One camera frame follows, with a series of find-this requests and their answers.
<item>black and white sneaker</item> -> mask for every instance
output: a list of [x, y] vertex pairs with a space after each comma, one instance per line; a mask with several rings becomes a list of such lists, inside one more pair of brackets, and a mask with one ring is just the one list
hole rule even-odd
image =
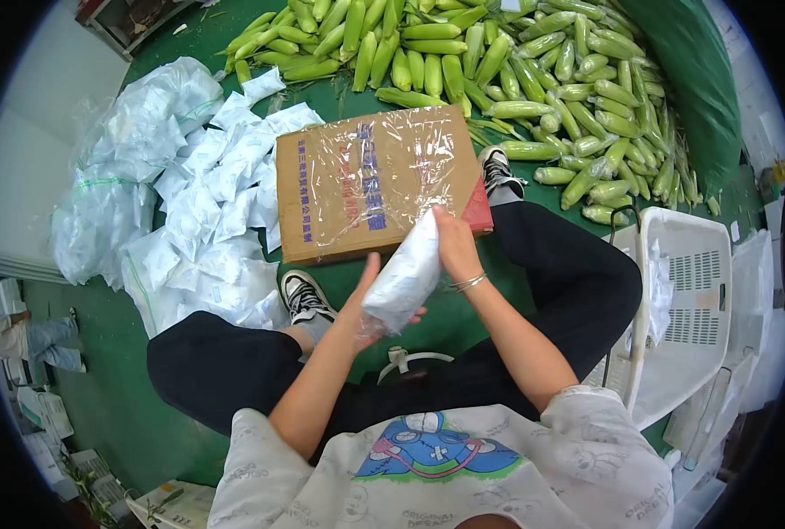
[[478, 163], [486, 186], [486, 196], [490, 196], [499, 185], [507, 185], [519, 198], [525, 198], [527, 180], [515, 177], [510, 172], [510, 162], [500, 147], [485, 147], [478, 155]]
[[306, 322], [317, 314], [333, 322], [336, 311], [328, 303], [319, 284], [307, 272], [290, 270], [281, 278], [281, 295], [289, 309], [292, 325]]

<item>hand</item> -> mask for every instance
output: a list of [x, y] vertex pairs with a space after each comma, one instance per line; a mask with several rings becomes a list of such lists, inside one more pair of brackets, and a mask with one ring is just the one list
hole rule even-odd
[[451, 215], [444, 206], [434, 206], [434, 218], [440, 233], [440, 260], [451, 280], [461, 283], [480, 275], [484, 269], [469, 223]]
[[[363, 307], [360, 306], [363, 303], [363, 299], [366, 297], [366, 292], [369, 291], [369, 287], [375, 281], [375, 278], [378, 277], [378, 272], [380, 271], [381, 256], [373, 251], [366, 259], [366, 267], [363, 269], [363, 275], [360, 276], [360, 281], [357, 283], [355, 291], [348, 297], [345, 305], [343, 305], [343, 309], [336, 315], [333, 327], [331, 328], [331, 331], [329, 331], [329, 333], [332, 331], [337, 334], [342, 333], [339, 334], [339, 336], [343, 339], [354, 338], [356, 340], [355, 354], [361, 352], [381, 338], [380, 333], [363, 336], [365, 333], [363, 330], [364, 313]], [[427, 309], [423, 306], [416, 312], [415, 316], [410, 318], [409, 323], [411, 325], [419, 323], [421, 321], [420, 316], [424, 315], [426, 312]]]

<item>silver bracelet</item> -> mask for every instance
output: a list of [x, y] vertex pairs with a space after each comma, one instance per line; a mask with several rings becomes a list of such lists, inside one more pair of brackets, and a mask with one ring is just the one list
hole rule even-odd
[[452, 287], [458, 292], [466, 291], [467, 289], [471, 289], [481, 281], [486, 279], [486, 272], [481, 272], [478, 275], [474, 276], [472, 279], [467, 281], [461, 281], [460, 283], [452, 283]]

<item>plastic basket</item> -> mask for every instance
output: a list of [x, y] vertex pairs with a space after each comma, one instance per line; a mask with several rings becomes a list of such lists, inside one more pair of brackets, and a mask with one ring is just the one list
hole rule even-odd
[[[649, 207], [636, 225], [620, 229], [613, 245], [636, 261], [642, 301], [634, 322], [607, 358], [584, 379], [618, 393], [639, 429], [651, 426], [707, 383], [722, 366], [730, 328], [730, 238], [723, 224]], [[660, 345], [648, 334], [648, 248], [657, 239], [669, 257], [672, 323]]]

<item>white t-shirt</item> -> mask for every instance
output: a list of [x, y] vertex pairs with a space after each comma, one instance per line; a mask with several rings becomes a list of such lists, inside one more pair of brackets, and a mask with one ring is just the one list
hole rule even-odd
[[541, 422], [500, 405], [397, 417], [337, 435], [313, 468], [239, 410], [208, 527], [671, 524], [671, 472], [613, 391], [568, 387]]

